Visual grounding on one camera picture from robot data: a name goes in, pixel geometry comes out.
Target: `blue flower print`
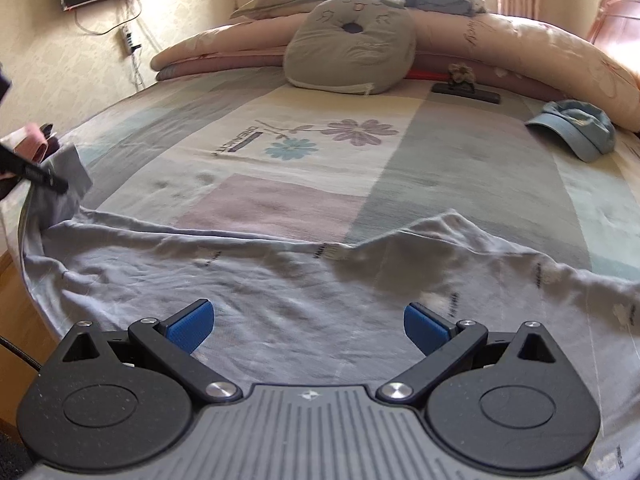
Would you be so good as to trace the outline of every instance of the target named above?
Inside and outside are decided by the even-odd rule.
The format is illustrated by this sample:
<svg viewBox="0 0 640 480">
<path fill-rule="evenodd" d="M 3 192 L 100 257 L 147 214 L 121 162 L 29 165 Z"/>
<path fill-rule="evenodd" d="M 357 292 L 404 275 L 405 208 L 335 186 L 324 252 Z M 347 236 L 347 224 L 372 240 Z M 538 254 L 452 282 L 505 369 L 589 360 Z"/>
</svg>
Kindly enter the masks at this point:
<svg viewBox="0 0 640 480">
<path fill-rule="evenodd" d="M 271 147 L 264 150 L 264 153 L 271 155 L 271 158 L 291 160 L 317 152 L 318 149 L 314 148 L 315 145 L 309 139 L 285 139 L 282 142 L 272 142 Z"/>
</svg>

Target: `cap brim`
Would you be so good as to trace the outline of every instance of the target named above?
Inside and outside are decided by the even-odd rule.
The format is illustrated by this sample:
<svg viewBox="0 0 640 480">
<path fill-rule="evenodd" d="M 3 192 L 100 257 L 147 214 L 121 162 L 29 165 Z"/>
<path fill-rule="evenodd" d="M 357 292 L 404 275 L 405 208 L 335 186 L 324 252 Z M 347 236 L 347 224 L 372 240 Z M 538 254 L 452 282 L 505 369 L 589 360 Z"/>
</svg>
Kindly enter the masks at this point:
<svg viewBox="0 0 640 480">
<path fill-rule="evenodd" d="M 550 130 L 555 131 L 564 142 L 573 150 L 575 155 L 584 162 L 593 162 L 598 159 L 602 153 L 593 145 L 593 143 L 585 137 L 578 128 L 573 126 L 569 121 L 553 114 L 540 114 L 525 123 L 527 126 L 538 125 L 546 126 Z"/>
</svg>

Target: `cushion hole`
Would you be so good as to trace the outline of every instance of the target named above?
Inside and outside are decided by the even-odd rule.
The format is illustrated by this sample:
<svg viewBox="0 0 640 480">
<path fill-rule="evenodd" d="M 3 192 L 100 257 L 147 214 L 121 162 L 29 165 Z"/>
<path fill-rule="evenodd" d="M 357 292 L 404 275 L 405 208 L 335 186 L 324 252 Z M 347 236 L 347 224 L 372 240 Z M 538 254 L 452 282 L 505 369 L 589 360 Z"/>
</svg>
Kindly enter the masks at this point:
<svg viewBox="0 0 640 480">
<path fill-rule="evenodd" d="M 351 23 L 345 23 L 342 26 L 342 30 L 347 31 L 350 34 L 357 34 L 359 32 L 362 32 L 364 29 L 357 23 L 351 22 Z"/>
</svg>

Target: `wooden floor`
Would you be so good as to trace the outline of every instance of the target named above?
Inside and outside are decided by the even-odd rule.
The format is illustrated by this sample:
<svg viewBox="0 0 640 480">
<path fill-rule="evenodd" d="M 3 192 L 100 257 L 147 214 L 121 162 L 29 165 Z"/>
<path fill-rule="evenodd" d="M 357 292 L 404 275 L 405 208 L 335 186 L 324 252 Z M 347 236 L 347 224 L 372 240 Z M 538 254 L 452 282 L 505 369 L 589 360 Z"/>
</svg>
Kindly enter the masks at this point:
<svg viewBox="0 0 640 480">
<path fill-rule="evenodd" d="M 43 363 L 56 347 L 37 315 L 10 259 L 0 255 L 0 335 Z M 0 426 L 15 425 L 20 399 L 36 376 L 21 359 L 0 347 Z"/>
</svg>

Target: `pink headboard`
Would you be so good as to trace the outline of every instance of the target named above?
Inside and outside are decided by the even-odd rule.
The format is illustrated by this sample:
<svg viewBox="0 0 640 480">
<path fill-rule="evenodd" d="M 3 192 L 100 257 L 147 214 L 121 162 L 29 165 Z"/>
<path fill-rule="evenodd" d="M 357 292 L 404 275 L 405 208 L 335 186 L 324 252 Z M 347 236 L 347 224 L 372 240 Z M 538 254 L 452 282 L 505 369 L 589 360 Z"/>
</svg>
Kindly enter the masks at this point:
<svg viewBox="0 0 640 480">
<path fill-rule="evenodd" d="M 640 87 L 640 0 L 601 0 L 586 39 L 628 69 Z"/>
</svg>

